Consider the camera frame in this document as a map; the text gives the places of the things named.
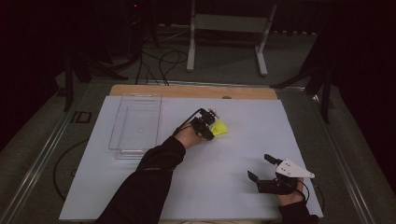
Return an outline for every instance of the clear plastic container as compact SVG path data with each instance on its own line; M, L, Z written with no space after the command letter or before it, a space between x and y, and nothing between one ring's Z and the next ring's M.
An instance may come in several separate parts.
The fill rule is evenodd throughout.
M109 144L117 159L138 160L157 146L161 102L159 94L122 96Z

